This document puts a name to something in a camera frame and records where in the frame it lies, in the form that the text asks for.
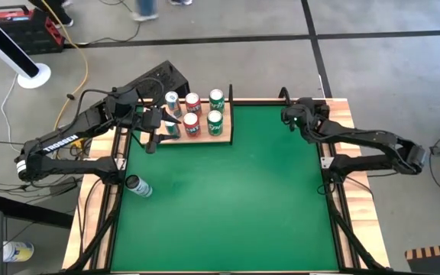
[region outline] wooden tray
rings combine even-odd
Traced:
[[[162,141],[161,144],[193,144],[193,143],[221,143],[231,141],[231,112],[230,112],[230,102],[225,100],[225,110],[223,111],[223,132],[218,136],[212,136],[208,133],[208,122],[206,117],[210,112],[210,103],[208,99],[201,99],[202,102],[202,115],[199,117],[199,128],[201,133],[198,137],[188,137],[186,130],[184,129],[184,124],[180,124],[181,137],[177,140],[167,140]],[[184,99],[180,99],[181,111],[183,115],[179,118],[183,122],[184,115],[186,114],[186,105]],[[165,105],[164,108],[169,114],[171,111]],[[168,134],[166,130],[166,125],[164,121],[160,125],[160,128],[156,130],[156,134]],[[141,133],[140,142],[141,144],[146,144],[149,141],[148,133]]]

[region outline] concrete floor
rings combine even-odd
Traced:
[[[132,0],[125,2],[134,7]],[[143,24],[135,40],[308,34],[300,0],[273,3],[196,0],[190,7],[172,7],[159,0],[159,19]],[[26,3],[0,0],[0,5],[13,4]],[[309,0],[309,5],[318,34],[440,30],[440,1],[436,0]],[[123,39],[137,27],[121,5],[79,0],[69,13],[76,21],[70,29],[74,41],[107,36]],[[424,147],[440,137],[440,36],[320,40],[319,44],[332,94],[349,99],[359,128],[393,131]],[[123,85],[170,60],[189,80],[192,91],[203,96],[212,88],[226,89],[229,83],[234,85],[235,95],[242,97],[273,97],[282,86],[292,96],[322,96],[308,40],[109,47],[84,52],[89,60],[87,88]],[[52,130],[65,95],[79,84],[84,72],[75,50],[32,58],[49,65],[53,76],[39,89],[15,87],[6,110],[16,142]],[[0,104],[13,77],[14,72],[0,61]],[[84,106],[99,98],[86,97]],[[70,120],[73,108],[75,104],[64,121]],[[0,141],[6,141],[7,136],[0,112]],[[0,183],[20,184],[15,157],[7,144],[0,144]],[[433,164],[440,181],[440,158],[435,158]],[[433,183],[428,167],[419,176],[373,178],[370,184],[390,264],[396,270],[409,270],[403,257],[405,250],[440,244],[440,189]],[[61,212],[69,211],[76,205],[76,192],[42,203]],[[8,226],[9,238],[24,226],[19,221],[13,223]],[[34,242],[37,253],[27,263],[8,265],[8,273],[58,271],[68,234],[63,229],[30,227],[20,239]]]

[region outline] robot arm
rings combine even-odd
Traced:
[[[281,120],[294,131],[299,128],[302,137],[309,143],[345,142],[381,150],[383,154],[366,157],[349,157],[338,154],[326,164],[328,170],[343,181],[354,171],[388,170],[416,175],[422,172],[425,150],[387,131],[365,131],[346,128],[328,119],[328,106],[316,105],[311,98],[302,98],[281,112]]]
[[[80,138],[93,138],[104,134],[114,126],[151,133],[146,152],[152,154],[158,143],[174,138],[162,134],[155,135],[161,120],[180,122],[168,115],[164,108],[157,106],[149,106],[145,112],[137,113],[135,109],[138,100],[136,89],[127,86],[114,88],[103,100],[78,114],[69,125],[25,142],[20,156],[15,159],[18,177],[25,182],[32,182],[49,175],[94,173],[105,184],[119,183],[121,175],[113,157],[101,157],[94,161],[55,160],[46,155]]]

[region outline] shoe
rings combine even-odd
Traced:
[[[64,27],[66,28],[70,28],[74,25],[74,20],[71,19],[71,21],[69,22],[69,24],[64,24]],[[60,29],[62,26],[60,24],[55,24],[55,28]]]
[[[191,5],[193,0],[169,0],[171,5]]]
[[[69,7],[70,5],[74,4],[73,0],[66,0],[64,3],[62,3],[62,8]]]
[[[145,22],[145,21],[149,21],[149,20],[154,20],[154,19],[156,19],[158,17],[159,17],[158,14],[155,14],[155,15],[145,15],[144,16],[144,15],[138,14],[137,12],[132,12],[131,13],[132,20],[137,21],[137,22]]]

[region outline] green table surface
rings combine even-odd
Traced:
[[[337,270],[319,155],[280,106],[235,106],[234,144],[132,142],[113,271]]]

